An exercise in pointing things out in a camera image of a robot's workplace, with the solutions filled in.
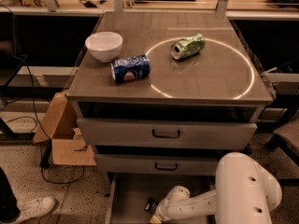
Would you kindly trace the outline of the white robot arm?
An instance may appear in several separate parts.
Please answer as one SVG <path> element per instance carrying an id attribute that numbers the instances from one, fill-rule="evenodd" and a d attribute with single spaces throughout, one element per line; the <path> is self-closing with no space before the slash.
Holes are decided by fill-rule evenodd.
<path id="1" fill-rule="evenodd" d="M 173 187 L 158 203 L 150 224 L 192 217 L 216 217 L 216 224 L 272 224 L 270 212 L 281 203 L 278 181 L 251 157 L 231 152 L 216 168 L 215 188 L 192 197 Z"/>

